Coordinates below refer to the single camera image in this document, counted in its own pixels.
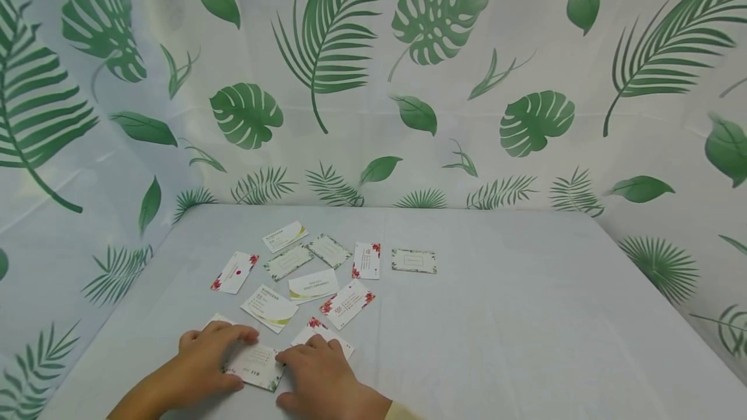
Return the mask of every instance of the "person's left hand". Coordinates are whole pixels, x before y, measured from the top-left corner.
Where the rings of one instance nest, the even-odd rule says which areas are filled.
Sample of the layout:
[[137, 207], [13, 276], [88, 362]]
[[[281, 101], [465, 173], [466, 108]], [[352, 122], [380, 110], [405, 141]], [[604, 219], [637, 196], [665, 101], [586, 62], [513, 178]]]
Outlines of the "person's left hand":
[[157, 419], [168, 410], [195, 405], [207, 396], [241, 390], [244, 382], [240, 377], [222, 372], [223, 357], [232, 342], [251, 345], [257, 336], [253, 327], [223, 321], [212, 321], [202, 331], [185, 332], [179, 338], [176, 357], [129, 391], [109, 419]]

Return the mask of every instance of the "hand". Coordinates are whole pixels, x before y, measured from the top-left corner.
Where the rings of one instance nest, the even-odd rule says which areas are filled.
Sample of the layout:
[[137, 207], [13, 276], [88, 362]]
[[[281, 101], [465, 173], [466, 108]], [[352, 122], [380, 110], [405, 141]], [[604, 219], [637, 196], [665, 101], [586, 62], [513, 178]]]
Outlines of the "hand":
[[223, 356], [232, 342], [251, 345], [259, 332], [253, 327], [211, 321], [202, 331], [187, 331], [179, 338], [179, 352], [143, 379], [123, 397], [110, 420], [157, 419], [166, 411], [183, 409], [205, 397], [238, 391], [244, 382], [222, 372]]
[[338, 340], [322, 336], [276, 357], [294, 377], [295, 392], [283, 392], [277, 404], [301, 420], [383, 420], [392, 401], [361, 384]]

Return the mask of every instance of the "person's right hand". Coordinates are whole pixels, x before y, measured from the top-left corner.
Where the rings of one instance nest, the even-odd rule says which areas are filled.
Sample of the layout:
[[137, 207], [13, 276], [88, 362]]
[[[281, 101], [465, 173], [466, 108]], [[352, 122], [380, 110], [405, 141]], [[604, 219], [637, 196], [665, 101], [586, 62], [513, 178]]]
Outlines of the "person's right hand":
[[383, 420], [392, 401], [361, 384], [338, 340], [322, 336], [282, 351], [295, 381], [295, 392], [283, 392], [277, 404], [301, 420]]

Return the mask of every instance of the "curtain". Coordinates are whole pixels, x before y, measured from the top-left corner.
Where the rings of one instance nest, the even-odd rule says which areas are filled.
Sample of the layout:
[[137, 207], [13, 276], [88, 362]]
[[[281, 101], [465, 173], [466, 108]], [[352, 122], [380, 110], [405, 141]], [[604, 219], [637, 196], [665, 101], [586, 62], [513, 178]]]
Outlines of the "curtain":
[[0, 415], [215, 202], [589, 214], [747, 382], [747, 0], [0, 2]]

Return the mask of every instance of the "sleeve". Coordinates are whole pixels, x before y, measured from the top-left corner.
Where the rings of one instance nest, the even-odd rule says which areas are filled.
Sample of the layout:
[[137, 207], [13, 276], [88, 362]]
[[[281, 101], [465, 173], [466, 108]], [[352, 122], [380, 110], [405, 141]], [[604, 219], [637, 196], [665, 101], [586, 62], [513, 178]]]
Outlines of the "sleeve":
[[406, 406], [392, 402], [384, 420], [422, 420], [422, 418], [410, 412]]

